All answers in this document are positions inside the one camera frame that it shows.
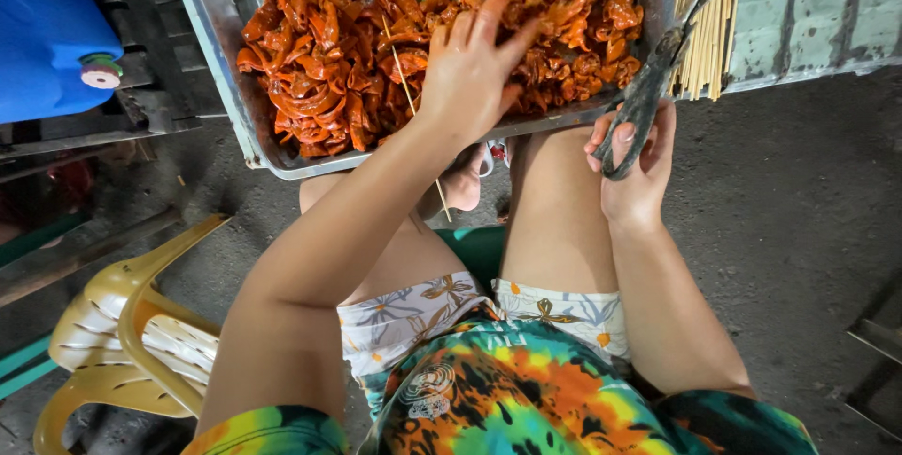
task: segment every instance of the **hand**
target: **hand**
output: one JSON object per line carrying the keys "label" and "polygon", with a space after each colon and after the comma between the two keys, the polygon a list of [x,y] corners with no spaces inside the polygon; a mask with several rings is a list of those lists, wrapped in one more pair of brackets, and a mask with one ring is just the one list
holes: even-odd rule
{"label": "hand", "polygon": [[458,14],[450,31],[444,25],[435,28],[420,112],[412,123],[434,126],[443,137],[460,138],[459,144],[467,146],[498,124],[517,100],[522,87],[504,84],[534,41],[538,21],[497,47],[508,1],[486,0],[479,11]]}
{"label": "hand", "polygon": [[[589,143],[583,148],[593,172],[602,170],[602,163],[591,153],[604,141],[616,112],[595,121],[595,129]],[[638,160],[626,177],[620,181],[602,179],[602,211],[612,230],[648,230],[661,224],[661,201],[670,179],[670,166],[674,151],[674,131],[677,127],[677,109],[673,102],[661,99],[655,114],[648,140]],[[623,161],[636,134],[633,124],[620,124],[614,129],[614,165]]]}

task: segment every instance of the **floral shorts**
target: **floral shorts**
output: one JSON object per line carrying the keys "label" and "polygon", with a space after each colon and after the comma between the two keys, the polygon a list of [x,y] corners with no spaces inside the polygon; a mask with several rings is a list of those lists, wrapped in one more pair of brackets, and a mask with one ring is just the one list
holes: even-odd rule
{"label": "floral shorts", "polygon": [[554,325],[588,345],[608,363],[629,359],[618,292],[576,294],[532,288],[503,279],[491,282],[495,301],[469,272],[458,272],[338,308],[344,359],[362,377],[391,369],[424,339],[455,325],[484,303],[501,319]]}

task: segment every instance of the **tie-dye shirt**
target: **tie-dye shirt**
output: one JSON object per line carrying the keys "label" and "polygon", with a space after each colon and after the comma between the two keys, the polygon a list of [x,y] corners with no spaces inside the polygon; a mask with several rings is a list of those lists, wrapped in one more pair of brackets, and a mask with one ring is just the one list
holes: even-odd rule
{"label": "tie-dye shirt", "polygon": [[[542,322],[478,309],[384,377],[359,453],[809,454],[792,415],[727,392],[653,406],[587,346]],[[185,455],[347,453],[339,423],[299,405],[235,416]]]}

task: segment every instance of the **blue water container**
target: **blue water container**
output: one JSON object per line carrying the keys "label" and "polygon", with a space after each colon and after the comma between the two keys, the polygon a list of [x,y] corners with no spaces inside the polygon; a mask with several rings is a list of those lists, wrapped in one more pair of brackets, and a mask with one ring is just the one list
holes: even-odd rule
{"label": "blue water container", "polygon": [[[94,0],[0,0],[0,124],[104,103],[113,89],[89,86],[83,75],[94,85],[118,85],[118,77],[111,84],[102,73],[122,54]],[[91,55],[100,69],[83,72],[80,59]]]}

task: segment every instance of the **dark floor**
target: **dark floor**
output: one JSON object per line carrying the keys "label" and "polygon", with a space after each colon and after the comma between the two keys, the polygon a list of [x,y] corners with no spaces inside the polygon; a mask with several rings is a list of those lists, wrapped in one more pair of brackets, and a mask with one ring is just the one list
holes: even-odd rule
{"label": "dark floor", "polygon": [[[899,453],[902,445],[843,400],[879,361],[844,329],[902,269],[902,69],[728,95],[719,103],[681,102],[677,108],[665,219],[734,335],[762,399],[801,418],[824,455]],[[159,161],[101,172],[101,209],[69,244],[146,218],[169,203],[182,207],[190,223],[217,207],[234,210],[226,227],[161,276],[168,296],[222,322],[254,260],[298,216],[298,184],[247,170],[226,120],[208,120],[202,130],[153,143]],[[494,223],[496,207],[509,192],[507,172],[498,167],[484,184],[480,207],[458,216],[456,224]],[[434,219],[436,226],[446,225],[443,217]],[[0,310],[0,354],[52,329],[71,297],[104,264],[145,252],[182,228],[132,244]],[[34,265],[52,260],[52,251],[44,252]],[[0,451],[29,452],[42,404],[66,374],[58,369],[0,404]],[[354,384],[348,389],[347,428],[359,441],[369,425],[365,401]],[[883,402],[902,419],[900,389]],[[191,426],[111,408],[83,410],[66,437],[80,438],[91,454],[163,452],[159,439],[185,439]]]}

